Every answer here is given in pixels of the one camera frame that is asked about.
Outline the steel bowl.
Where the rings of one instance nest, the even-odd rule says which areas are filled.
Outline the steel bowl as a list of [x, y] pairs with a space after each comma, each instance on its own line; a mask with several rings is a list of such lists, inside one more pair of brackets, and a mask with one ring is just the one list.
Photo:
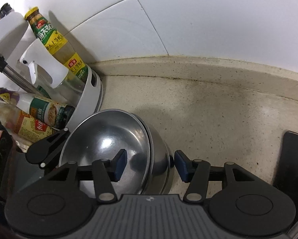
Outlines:
[[141, 185], [141, 189], [140, 189], [140, 194], [144, 194], [144, 195], [149, 195], [149, 193], [147, 192], [148, 190], [148, 185], [150, 183], [150, 177], [151, 177], [151, 171], [152, 171], [152, 166], [153, 166], [153, 160], [152, 160], [152, 156], [151, 156], [151, 145], [152, 145], [152, 141], [150, 139], [150, 131], [149, 131], [149, 128], [148, 126], [150, 125], [149, 123], [146, 123], [144, 120], [142, 120], [139, 116], [137, 116], [136, 114], [133, 115], [135, 118], [137, 118], [144, 130], [145, 130], [145, 134], [147, 135], [147, 139], [148, 139], [148, 146], [149, 146], [149, 152], [147, 154], [147, 159], [144, 159], [143, 157], [141, 157], [139, 160], [142, 162], [142, 163], [145, 163], [146, 164], [146, 171], [145, 171], [145, 175], [144, 175], [144, 182], [143, 184]]
[[151, 156], [153, 166], [147, 192], [149, 194], [168, 194], [174, 178], [173, 155], [158, 131], [148, 126], [152, 141]]
[[141, 122], [123, 110], [103, 110], [85, 119], [68, 137], [59, 165], [76, 162], [89, 166], [95, 160], [112, 160], [120, 149], [127, 151], [127, 165], [113, 188], [118, 196], [139, 194], [144, 182], [148, 139]]

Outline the clear yellow cap bottle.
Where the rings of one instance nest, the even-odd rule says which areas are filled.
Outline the clear yellow cap bottle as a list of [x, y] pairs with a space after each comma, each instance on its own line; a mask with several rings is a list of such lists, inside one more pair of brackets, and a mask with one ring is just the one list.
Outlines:
[[0, 105], [0, 121], [5, 128], [32, 143], [55, 133], [52, 127], [13, 105]]

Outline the green label small bottle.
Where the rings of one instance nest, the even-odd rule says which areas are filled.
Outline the green label small bottle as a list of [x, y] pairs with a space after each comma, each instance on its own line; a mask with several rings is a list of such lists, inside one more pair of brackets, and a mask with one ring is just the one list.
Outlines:
[[0, 100], [14, 105], [37, 120], [56, 128], [63, 129], [69, 122], [75, 107], [58, 103], [33, 93], [10, 91], [0, 88]]

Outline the white round condiment tray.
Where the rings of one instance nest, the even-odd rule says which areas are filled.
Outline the white round condiment tray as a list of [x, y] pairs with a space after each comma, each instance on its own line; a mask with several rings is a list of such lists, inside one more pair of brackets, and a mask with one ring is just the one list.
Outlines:
[[[15, 50], [27, 27], [28, 23], [18, 12], [12, 11], [0, 20], [0, 72], [29, 93], [38, 93], [33, 86], [37, 80], [38, 67], [48, 73], [47, 85], [54, 91], [58, 91], [63, 85], [72, 87], [73, 85], [66, 78], [70, 76], [73, 80], [78, 80], [78, 78], [57, 61], [39, 39], [32, 42], [20, 57], [20, 62], [26, 65], [30, 71], [31, 81], [27, 81], [7, 64], [5, 59]], [[100, 77], [90, 67], [87, 71], [88, 76], [84, 83], [84, 89], [79, 96], [75, 111], [66, 125], [71, 132], [86, 118], [99, 111], [103, 101], [103, 85]]]

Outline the white spray bottle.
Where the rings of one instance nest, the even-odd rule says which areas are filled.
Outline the white spray bottle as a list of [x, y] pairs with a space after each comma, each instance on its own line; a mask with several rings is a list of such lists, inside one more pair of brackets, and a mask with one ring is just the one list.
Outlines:
[[67, 104], [77, 106], [85, 88], [85, 83], [57, 61], [39, 39], [33, 41], [20, 57], [20, 62], [30, 71], [31, 82], [38, 80], [38, 68], [42, 68], [48, 78], [46, 84], [62, 96]]

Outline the black induction cooktop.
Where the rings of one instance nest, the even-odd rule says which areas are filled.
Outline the black induction cooktop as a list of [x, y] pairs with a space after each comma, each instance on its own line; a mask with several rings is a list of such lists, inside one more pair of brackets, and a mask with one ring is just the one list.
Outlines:
[[273, 185], [298, 201], [298, 133], [287, 131], [283, 135], [281, 152]]

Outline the yellow cap sauce bottle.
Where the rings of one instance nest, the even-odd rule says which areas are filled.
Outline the yellow cap sauce bottle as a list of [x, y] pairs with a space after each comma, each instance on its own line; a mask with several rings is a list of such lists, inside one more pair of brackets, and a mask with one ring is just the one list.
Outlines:
[[25, 14], [25, 20], [47, 51], [71, 73], [86, 83], [87, 66], [71, 43], [39, 12], [38, 7], [33, 7]]

